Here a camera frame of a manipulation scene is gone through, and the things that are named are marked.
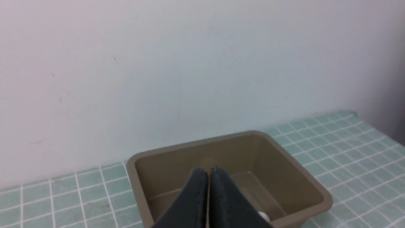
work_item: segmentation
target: tiled countertop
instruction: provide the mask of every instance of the tiled countertop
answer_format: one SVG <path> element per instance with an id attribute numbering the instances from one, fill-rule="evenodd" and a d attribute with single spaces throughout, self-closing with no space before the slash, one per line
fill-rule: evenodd
<path id="1" fill-rule="evenodd" d="M 333 195 L 303 228 L 404 228 L 405 148 L 353 112 L 268 130 Z M 0 228 L 141 228 L 125 162 L 0 190 Z"/>

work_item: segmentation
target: white wall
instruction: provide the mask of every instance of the white wall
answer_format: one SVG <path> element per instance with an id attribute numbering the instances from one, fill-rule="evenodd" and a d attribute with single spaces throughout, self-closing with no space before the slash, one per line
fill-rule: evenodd
<path id="1" fill-rule="evenodd" d="M 0 187 L 340 108 L 393 133 L 404 21 L 402 0 L 1 1 Z"/>

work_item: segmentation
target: green tile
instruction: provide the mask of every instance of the green tile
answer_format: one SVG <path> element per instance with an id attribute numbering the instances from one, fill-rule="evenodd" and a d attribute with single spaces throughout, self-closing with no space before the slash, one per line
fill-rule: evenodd
<path id="1" fill-rule="evenodd" d="M 331 196 L 332 196 L 333 204 L 337 204 L 337 203 L 341 202 L 341 200 L 339 198 L 337 198 L 335 195 L 331 194 Z"/>
<path id="2" fill-rule="evenodd" d="M 352 135 L 361 134 L 361 130 L 359 130 L 359 129 L 356 128 L 356 127 L 349 127 L 349 128 L 347 129 L 347 131 L 350 132 Z"/>
<path id="3" fill-rule="evenodd" d="M 102 174 L 105 181 L 111 181 L 127 175 L 124 166 L 115 166 L 112 168 L 103 169 Z"/>
<path id="4" fill-rule="evenodd" d="M 7 226 L 7 228 L 20 228 L 21 227 L 21 223 L 17 223 L 15 225 L 12 226 Z"/>
<path id="5" fill-rule="evenodd" d="M 346 169 L 348 171 L 350 171 L 351 173 L 353 173 L 355 176 L 360 176 L 364 173 L 366 173 L 367 171 L 361 167 L 359 164 L 354 163 L 354 164 L 350 164 L 346 166 Z"/>
<path id="6" fill-rule="evenodd" d="M 325 133 L 328 133 L 329 132 L 329 130 L 328 129 L 326 129 L 326 128 L 324 128 L 324 127 L 322 127 L 322 126 L 317 126 L 317 127 L 314 127 L 314 128 L 312 128 L 312 130 L 314 131 L 314 132 L 316 132 L 316 133 L 318 133 L 318 134 L 325 134 Z"/>
<path id="7" fill-rule="evenodd" d="M 34 200 L 39 200 L 45 197 L 50 197 L 51 193 L 49 190 L 49 182 L 42 185 L 36 185 L 33 187 L 23 188 L 23 202 L 31 202 Z"/>
<path id="8" fill-rule="evenodd" d="M 353 149 L 349 150 L 348 152 L 345 153 L 347 156 L 349 156 L 353 161 L 360 160 L 364 158 L 364 155 L 360 153 L 358 150 Z"/>
<path id="9" fill-rule="evenodd" d="M 315 148 L 308 151 L 308 154 L 311 155 L 311 157 L 313 157 L 315 160 L 319 160 L 328 156 L 327 154 L 325 154 L 325 152 L 323 152 L 319 148 Z"/>
<path id="10" fill-rule="evenodd" d="M 340 151 L 348 151 L 352 147 L 347 144 L 346 142 L 336 142 L 333 144 L 336 148 L 338 148 Z"/>
<path id="11" fill-rule="evenodd" d="M 313 217 L 313 220 L 322 228 L 337 228 L 340 225 L 340 221 L 329 212 L 317 215 Z"/>
<path id="12" fill-rule="evenodd" d="M 362 122 L 361 124 L 357 125 L 357 128 L 359 128 L 361 131 L 368 131 L 373 129 L 373 127 L 368 125 L 366 122 Z"/>
<path id="13" fill-rule="evenodd" d="M 7 226 L 17 223 L 21 220 L 21 209 L 19 207 L 0 211 L 0 226 Z"/>
<path id="14" fill-rule="evenodd" d="M 79 187 L 88 187 L 102 183 L 102 177 L 100 172 L 91 172 L 77 176 Z"/>
<path id="15" fill-rule="evenodd" d="M 114 210 L 122 209 L 124 207 L 136 204 L 134 194 L 131 191 L 116 196 L 112 196 L 110 200 L 111 206 L 113 207 Z"/>
<path id="16" fill-rule="evenodd" d="M 384 145 L 384 144 L 382 144 L 380 142 L 373 142 L 373 143 L 370 144 L 370 146 L 372 148 L 376 149 L 377 151 L 383 151 L 383 150 L 388 149 L 388 146 L 386 146 L 386 145 Z"/>
<path id="17" fill-rule="evenodd" d="M 334 123 L 327 123 L 324 125 L 329 131 L 336 131 L 339 129 L 339 126 L 337 126 Z"/>
<path id="18" fill-rule="evenodd" d="M 320 123 L 328 123 L 330 120 L 326 116 L 317 116 L 315 117 L 316 120 L 318 120 Z"/>
<path id="19" fill-rule="evenodd" d="M 266 134 L 268 134 L 268 135 L 271 136 L 271 137 L 275 137 L 275 136 L 281 135 L 281 132 L 280 132 L 278 129 L 276 129 L 276 128 L 271 128 L 271 129 L 268 129 L 268 130 L 264 130 L 263 132 L 266 133 Z"/>
<path id="20" fill-rule="evenodd" d="M 363 181 L 369 187 L 375 187 L 375 186 L 381 184 L 381 181 L 371 173 L 361 176 L 360 180 Z"/>
<path id="21" fill-rule="evenodd" d="M 387 200 L 391 200 L 398 196 L 398 193 L 387 185 L 379 186 L 375 189 L 375 191 Z"/>
<path id="22" fill-rule="evenodd" d="M 295 128 L 296 130 L 301 130 L 301 129 L 304 129 L 304 128 L 307 127 L 304 123 L 302 123 L 300 121 L 296 121 L 296 122 L 291 123 L 291 126 L 293 128 Z"/>
<path id="23" fill-rule="evenodd" d="M 365 154 L 366 156 L 371 156 L 373 154 L 376 154 L 377 151 L 375 151 L 373 148 L 369 147 L 369 146 L 362 146 L 358 148 L 359 151 L 361 151 L 363 154 Z"/>
<path id="24" fill-rule="evenodd" d="M 313 120 L 313 119 L 306 119 L 306 120 L 304 120 L 303 122 L 304 122 L 307 126 L 309 126 L 309 127 L 313 127 L 313 126 L 318 125 L 318 122 L 316 122 L 316 121 Z"/>
<path id="25" fill-rule="evenodd" d="M 388 171 L 386 171 L 384 168 L 380 168 L 374 172 L 372 172 L 376 177 L 380 178 L 382 181 L 389 181 L 394 178 L 392 174 L 390 174 Z"/>
<path id="26" fill-rule="evenodd" d="M 140 222 L 137 222 L 137 223 L 135 223 L 133 225 L 128 226 L 127 228 L 144 228 L 144 227 L 143 227 L 142 221 L 140 221 Z"/>
<path id="27" fill-rule="evenodd" d="M 355 196 L 355 193 L 345 184 L 330 189 L 330 192 L 337 196 L 340 200 L 347 200 L 350 197 Z"/>
<path id="28" fill-rule="evenodd" d="M 335 132 L 335 135 L 337 135 L 341 139 L 349 138 L 349 137 L 352 136 L 352 134 L 350 134 L 350 132 L 348 132 L 348 131 L 346 131 L 344 129 Z"/>
<path id="29" fill-rule="evenodd" d="M 117 211 L 115 212 L 115 217 L 117 218 L 119 228 L 141 221 L 141 216 L 139 215 L 137 206 Z"/>
<path id="30" fill-rule="evenodd" d="M 292 126 L 290 126 L 288 124 L 279 126 L 279 129 L 283 134 L 287 134 L 287 133 L 294 131 L 294 128 L 292 128 Z"/>
<path id="31" fill-rule="evenodd" d="M 322 137 L 312 138 L 312 139 L 310 139 L 310 141 L 317 146 L 323 146 L 323 145 L 328 144 L 328 142 L 326 140 L 324 140 Z"/>
<path id="32" fill-rule="evenodd" d="M 67 226 L 66 228 L 86 228 L 84 222 L 77 223 L 75 225 Z"/>
<path id="33" fill-rule="evenodd" d="M 51 182 L 51 186 L 53 195 L 58 195 L 77 189 L 75 177 L 66 179 L 57 179 Z"/>
<path id="34" fill-rule="evenodd" d="M 400 155 L 398 152 L 392 151 L 392 150 L 385 151 L 385 152 L 383 152 L 383 154 L 387 158 L 391 159 L 391 161 L 397 161 L 402 158 L 402 155 Z"/>
<path id="35" fill-rule="evenodd" d="M 372 211 L 372 212 L 362 216 L 362 218 L 372 228 L 386 227 L 390 224 L 390 222 L 386 218 L 384 218 L 384 216 L 382 216 L 380 213 L 378 213 L 376 211 Z"/>
<path id="36" fill-rule="evenodd" d="M 318 175 L 326 172 L 326 170 L 322 166 L 320 166 L 318 163 L 309 164 L 304 167 L 307 169 L 307 171 L 312 176 L 318 176 Z"/>
<path id="37" fill-rule="evenodd" d="M 104 215 L 87 221 L 87 228 L 112 228 L 116 227 L 112 214 Z"/>
<path id="38" fill-rule="evenodd" d="M 356 138 L 348 138 L 345 140 L 345 142 L 348 143 L 350 146 L 355 147 L 359 147 L 364 144 L 361 140 L 358 140 Z"/>
<path id="39" fill-rule="evenodd" d="M 337 122 L 335 122 L 336 125 L 338 125 L 339 127 L 348 127 L 350 126 L 350 123 L 345 121 L 345 120 L 339 120 Z"/>
<path id="40" fill-rule="evenodd" d="M 288 145 L 288 146 L 284 146 L 284 149 L 291 155 L 297 154 L 299 152 L 302 151 L 301 148 L 299 148 L 298 146 L 292 144 L 292 145 Z"/>
<path id="41" fill-rule="evenodd" d="M 74 173 L 69 173 L 69 174 L 65 174 L 65 175 L 60 175 L 60 176 L 56 176 L 56 177 L 52 177 L 51 181 L 56 181 L 59 182 L 61 181 L 61 179 L 67 179 L 69 177 L 75 177 Z"/>
<path id="42" fill-rule="evenodd" d="M 86 219 L 111 212 L 108 199 L 85 204 L 83 208 Z"/>
<path id="43" fill-rule="evenodd" d="M 336 163 L 335 161 L 333 161 L 330 158 L 319 161 L 319 163 L 328 170 L 334 170 L 336 168 L 339 168 L 339 166 L 340 166 L 338 163 Z"/>
<path id="44" fill-rule="evenodd" d="M 328 145 L 328 146 L 323 146 L 322 150 L 327 153 L 328 155 L 335 155 L 340 153 L 338 149 L 336 149 L 334 146 L 332 145 Z"/>
<path id="45" fill-rule="evenodd" d="M 18 206 L 21 203 L 20 190 L 0 194 L 0 210 Z"/>
<path id="46" fill-rule="evenodd" d="M 347 221 L 356 217 L 356 215 L 345 205 L 334 205 L 330 212 L 343 221 Z"/>
<path id="47" fill-rule="evenodd" d="M 46 199 L 35 203 L 26 204 L 23 207 L 24 219 L 30 219 L 52 212 L 51 200 Z"/>
<path id="48" fill-rule="evenodd" d="M 80 221 L 83 221 L 83 212 L 81 210 L 81 207 L 75 207 L 55 213 L 56 228 Z"/>
<path id="49" fill-rule="evenodd" d="M 345 154 L 338 154 L 338 155 L 335 155 L 335 156 L 333 156 L 333 159 L 334 159 L 335 161 L 337 161 L 337 162 L 338 162 L 339 164 L 341 164 L 341 165 L 347 165 L 347 164 L 353 162 L 353 161 L 352 161 L 348 156 L 346 156 Z"/>
<path id="50" fill-rule="evenodd" d="M 397 222 L 396 227 L 397 228 L 405 227 L 405 219 L 402 219 L 399 222 Z"/>
<path id="51" fill-rule="evenodd" d="M 99 185 L 80 190 L 80 194 L 83 203 L 107 197 L 104 185 Z"/>
<path id="52" fill-rule="evenodd" d="M 365 224 L 361 219 L 355 219 L 347 223 L 349 228 L 370 228 L 369 225 Z"/>
<path id="53" fill-rule="evenodd" d="M 53 228 L 52 215 L 26 221 L 24 228 Z"/>
<path id="54" fill-rule="evenodd" d="M 286 136 L 293 142 L 296 142 L 296 141 L 299 141 L 299 140 L 303 139 L 303 137 L 300 134 L 298 134 L 297 132 L 287 134 Z"/>
<path id="55" fill-rule="evenodd" d="M 386 165 L 388 163 L 390 163 L 391 161 L 386 158 L 385 156 L 381 155 L 381 154 L 376 154 L 370 157 L 375 163 L 379 164 L 379 165 Z"/>
<path id="56" fill-rule="evenodd" d="M 351 180 L 351 181 L 347 182 L 346 185 L 356 193 L 365 192 L 366 190 L 369 189 L 369 187 L 366 186 L 359 179 Z"/>
<path id="57" fill-rule="evenodd" d="M 81 175 L 81 174 L 83 174 L 83 173 L 98 172 L 98 171 L 99 171 L 99 168 L 98 168 L 98 167 L 94 167 L 94 168 L 90 168 L 90 169 L 86 169 L 86 170 L 77 172 L 76 174 L 77 174 L 77 176 L 79 176 L 79 175 Z"/>
<path id="58" fill-rule="evenodd" d="M 400 197 L 400 198 L 394 200 L 393 204 L 395 204 L 397 207 L 401 208 L 401 210 L 405 211 L 405 198 Z"/>
<path id="59" fill-rule="evenodd" d="M 355 197 L 347 201 L 346 205 L 358 215 L 364 214 L 372 209 L 372 207 L 360 197 Z"/>
<path id="60" fill-rule="evenodd" d="M 75 205 L 80 205 L 79 193 L 76 191 L 53 198 L 53 209 L 55 211 Z"/>
<path id="61" fill-rule="evenodd" d="M 374 137 L 375 139 L 382 140 L 383 138 L 386 138 L 387 136 L 384 135 L 383 133 L 379 132 L 376 129 L 373 129 L 371 132 L 367 133 L 369 136 Z"/>
<path id="62" fill-rule="evenodd" d="M 396 162 L 398 165 L 400 165 L 401 167 L 405 168 L 405 159 L 399 160 Z"/>
<path id="63" fill-rule="evenodd" d="M 368 171 L 372 171 L 377 169 L 379 166 L 373 162 L 371 159 L 364 159 L 358 162 L 360 165 L 362 165 L 364 168 L 366 168 Z"/>
<path id="64" fill-rule="evenodd" d="M 360 123 L 361 120 L 359 120 L 357 117 L 352 116 L 350 118 L 346 119 L 347 122 L 351 123 L 351 124 L 356 124 L 356 123 Z"/>
<path id="65" fill-rule="evenodd" d="M 402 174 L 405 174 L 405 170 L 402 169 L 400 166 L 398 166 L 397 164 L 390 164 L 388 166 L 384 167 L 386 170 L 390 171 L 391 173 L 393 173 L 395 176 L 400 176 Z"/>
<path id="66" fill-rule="evenodd" d="M 294 158 L 301 164 L 301 165 L 305 165 L 308 164 L 310 162 L 313 162 L 313 158 L 310 157 L 308 154 L 303 153 L 297 156 L 294 156 Z"/>
<path id="67" fill-rule="evenodd" d="M 385 215 L 391 222 L 405 216 L 396 206 L 392 203 L 386 203 L 378 207 L 378 211 Z"/>
<path id="68" fill-rule="evenodd" d="M 29 186 L 33 186 L 33 185 L 37 185 L 37 184 L 45 184 L 45 183 L 49 183 L 49 179 L 42 179 L 40 181 L 33 181 L 27 184 L 23 184 L 23 187 L 29 187 Z"/>
<path id="69" fill-rule="evenodd" d="M 332 176 L 332 175 L 329 174 L 329 173 L 324 174 L 324 175 L 318 177 L 317 179 L 318 179 L 318 181 L 319 181 L 322 185 L 324 185 L 326 188 L 333 187 L 333 186 L 335 186 L 335 185 L 337 185 L 337 184 L 340 183 L 340 181 L 339 181 L 338 179 L 336 179 L 334 176 Z"/>
<path id="70" fill-rule="evenodd" d="M 405 156 L 405 147 L 403 146 L 396 146 L 394 150 L 398 152 L 400 155 Z"/>
<path id="71" fill-rule="evenodd" d="M 317 226 L 311 219 L 309 219 L 301 226 L 301 228 L 317 228 Z"/>
<path id="72" fill-rule="evenodd" d="M 361 194 L 361 198 L 367 201 L 372 206 L 378 206 L 386 202 L 384 198 L 382 198 L 379 194 L 375 191 L 368 191 L 366 193 Z"/>
<path id="73" fill-rule="evenodd" d="M 131 190 L 131 184 L 129 183 L 128 178 L 107 183 L 106 187 L 110 196 L 123 191 Z"/>
<path id="74" fill-rule="evenodd" d="M 405 183 L 398 179 L 388 182 L 388 185 L 400 193 L 405 193 Z"/>
<path id="75" fill-rule="evenodd" d="M 331 113 L 331 114 L 328 114 L 328 115 L 326 115 L 330 120 L 339 120 L 340 119 L 340 116 L 338 115 L 338 114 L 336 114 L 336 113 Z"/>
<path id="76" fill-rule="evenodd" d="M 304 130 L 299 131 L 298 133 L 300 133 L 304 138 L 311 138 L 311 137 L 316 136 L 316 134 L 313 131 L 311 131 L 310 129 L 304 129 Z"/>
<path id="77" fill-rule="evenodd" d="M 388 138 L 388 137 L 380 140 L 380 142 L 384 143 L 385 145 L 387 145 L 389 147 L 398 145 L 398 143 L 396 141 L 394 141 L 394 140 L 392 140 L 391 138 Z"/>
<path id="78" fill-rule="evenodd" d="M 339 140 L 339 138 L 333 133 L 326 134 L 326 135 L 324 135 L 322 137 L 324 139 L 326 139 L 326 141 L 328 141 L 328 142 L 336 142 L 336 141 Z"/>
<path id="79" fill-rule="evenodd" d="M 273 139 L 276 140 L 276 141 L 278 142 L 278 144 L 280 144 L 280 145 L 282 145 L 282 146 L 291 143 L 291 140 L 289 140 L 289 139 L 288 139 L 287 137 L 285 137 L 285 136 L 276 136 L 276 137 L 274 137 Z"/>
<path id="80" fill-rule="evenodd" d="M 374 140 L 373 137 L 371 137 L 371 136 L 369 136 L 369 135 L 367 135 L 367 134 L 359 135 L 359 136 L 357 136 L 357 138 L 359 138 L 361 141 L 363 141 L 363 142 L 365 142 L 365 143 L 368 143 L 368 142 L 371 142 L 371 141 Z"/>
<path id="81" fill-rule="evenodd" d="M 308 140 L 298 142 L 297 146 L 301 147 L 301 149 L 305 151 L 309 151 L 315 147 L 315 145 L 310 143 Z"/>
<path id="82" fill-rule="evenodd" d="M 354 177 L 345 168 L 340 168 L 338 170 L 335 170 L 335 171 L 332 172 L 332 174 L 341 181 L 347 181 L 347 180 Z"/>

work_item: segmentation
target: plastic container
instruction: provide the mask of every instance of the plastic container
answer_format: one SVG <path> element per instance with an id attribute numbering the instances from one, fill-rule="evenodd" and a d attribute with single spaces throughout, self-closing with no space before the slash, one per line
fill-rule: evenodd
<path id="1" fill-rule="evenodd" d="M 128 175 L 145 228 L 178 196 L 193 168 L 225 168 L 275 228 L 299 228 L 329 210 L 330 193 L 271 137 L 259 131 L 169 146 L 132 156 Z"/>

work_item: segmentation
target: small white object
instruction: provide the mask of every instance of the small white object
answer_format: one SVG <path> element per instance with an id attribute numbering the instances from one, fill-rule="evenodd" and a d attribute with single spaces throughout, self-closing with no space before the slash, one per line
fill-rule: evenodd
<path id="1" fill-rule="evenodd" d="M 270 218 L 266 215 L 266 213 L 261 212 L 261 211 L 258 211 L 258 213 L 264 220 L 266 220 L 266 222 L 268 222 L 268 223 L 270 222 Z"/>

